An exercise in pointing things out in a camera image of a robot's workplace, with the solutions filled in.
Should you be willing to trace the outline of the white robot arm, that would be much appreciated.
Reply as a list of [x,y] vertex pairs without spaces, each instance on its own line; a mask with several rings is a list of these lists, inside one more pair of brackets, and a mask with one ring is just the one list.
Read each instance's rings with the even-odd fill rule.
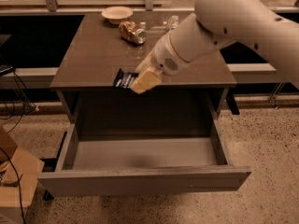
[[299,23],[260,0],[195,0],[194,12],[167,32],[136,68],[130,89],[143,93],[175,76],[196,58],[239,42],[255,51],[296,86],[299,84]]

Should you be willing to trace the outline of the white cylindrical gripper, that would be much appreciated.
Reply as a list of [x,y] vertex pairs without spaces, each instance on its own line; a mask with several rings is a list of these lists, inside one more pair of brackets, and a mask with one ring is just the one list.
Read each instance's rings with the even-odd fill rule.
[[162,83],[163,73],[175,76],[187,69],[190,64],[176,54],[170,34],[167,33],[157,41],[152,52],[136,67],[135,72],[138,76],[130,85],[130,89],[137,94],[149,91]]

